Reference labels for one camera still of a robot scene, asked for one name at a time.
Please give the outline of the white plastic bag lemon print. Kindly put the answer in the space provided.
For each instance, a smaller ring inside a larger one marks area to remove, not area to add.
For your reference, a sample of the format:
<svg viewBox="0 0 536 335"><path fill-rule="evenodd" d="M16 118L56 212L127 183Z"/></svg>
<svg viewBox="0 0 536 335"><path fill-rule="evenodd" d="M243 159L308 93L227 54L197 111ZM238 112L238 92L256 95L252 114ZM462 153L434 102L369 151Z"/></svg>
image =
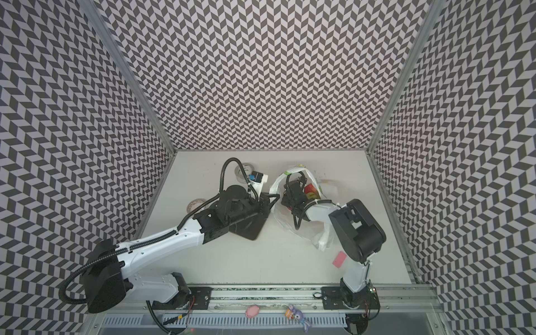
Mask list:
<svg viewBox="0 0 536 335"><path fill-rule="evenodd" d="M305 166L290 167L269 187L280 198L270 209L277 224L294 236L326 251L334 241L328 215L340 205L326 197L314 174Z"/></svg>

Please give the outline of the fake red apple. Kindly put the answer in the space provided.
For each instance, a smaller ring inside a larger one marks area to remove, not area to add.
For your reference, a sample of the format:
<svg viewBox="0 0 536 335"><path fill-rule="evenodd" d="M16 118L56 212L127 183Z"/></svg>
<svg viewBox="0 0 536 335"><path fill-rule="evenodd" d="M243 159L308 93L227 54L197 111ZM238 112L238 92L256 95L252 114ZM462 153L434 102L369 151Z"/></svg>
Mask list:
<svg viewBox="0 0 536 335"><path fill-rule="evenodd" d="M313 184L307 184L304 187L304 193L309 200L320 200L322 198L320 192Z"/></svg>

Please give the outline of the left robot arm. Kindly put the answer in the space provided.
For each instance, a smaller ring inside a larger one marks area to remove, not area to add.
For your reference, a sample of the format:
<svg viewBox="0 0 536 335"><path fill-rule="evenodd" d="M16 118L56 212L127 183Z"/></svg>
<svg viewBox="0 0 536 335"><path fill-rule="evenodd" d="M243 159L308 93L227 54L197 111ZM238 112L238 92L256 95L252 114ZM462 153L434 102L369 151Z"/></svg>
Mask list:
<svg viewBox="0 0 536 335"><path fill-rule="evenodd" d="M60 283L59 299L65 304L84 304L91 314L128 300L166 308L184 306L191 293L180 273L145 277L140 273L162 258L227 233L254 240L280 198L277 193L263 191L266 182L265 174L247 174L239 159L229 158L221 169L215 196L189 212L174 228L119 244L113 240L99 242L85 264Z"/></svg>

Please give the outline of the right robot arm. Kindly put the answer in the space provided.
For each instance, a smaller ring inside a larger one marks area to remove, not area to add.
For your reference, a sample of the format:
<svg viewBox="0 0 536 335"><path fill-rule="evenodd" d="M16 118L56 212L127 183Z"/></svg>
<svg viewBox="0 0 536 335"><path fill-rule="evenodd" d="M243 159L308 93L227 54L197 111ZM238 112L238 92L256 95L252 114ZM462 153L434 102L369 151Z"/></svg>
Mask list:
<svg viewBox="0 0 536 335"><path fill-rule="evenodd" d="M290 212L291 231L310 240L319 250L325 250L335 236L351 259L336 298L350 309L372 307L376 291L369 280L370 258L381 250L387 236L363 202L353 199L339 205L323 197L300 170L283 174L281 205Z"/></svg>

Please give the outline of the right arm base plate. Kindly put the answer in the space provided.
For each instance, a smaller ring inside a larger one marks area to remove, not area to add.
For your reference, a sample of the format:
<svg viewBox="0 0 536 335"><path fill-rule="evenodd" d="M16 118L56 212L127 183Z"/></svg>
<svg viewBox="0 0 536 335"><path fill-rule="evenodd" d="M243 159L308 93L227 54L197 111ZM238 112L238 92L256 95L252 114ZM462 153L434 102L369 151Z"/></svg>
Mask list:
<svg viewBox="0 0 536 335"><path fill-rule="evenodd" d="M381 307L377 291L371 286L365 286L356 293L342 287L321 287L320 300L324 310L365 310L367 308L378 311Z"/></svg>

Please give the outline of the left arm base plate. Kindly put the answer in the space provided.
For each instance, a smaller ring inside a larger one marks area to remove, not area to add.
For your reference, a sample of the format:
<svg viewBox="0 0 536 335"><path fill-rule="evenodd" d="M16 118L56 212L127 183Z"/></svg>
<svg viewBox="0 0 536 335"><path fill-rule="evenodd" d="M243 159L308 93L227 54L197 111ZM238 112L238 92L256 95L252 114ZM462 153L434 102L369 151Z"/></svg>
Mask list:
<svg viewBox="0 0 536 335"><path fill-rule="evenodd" d="M188 292L180 291L169 302L152 302L152 308L156 311L171 310L208 310L213 289L208 286L190 288Z"/></svg>

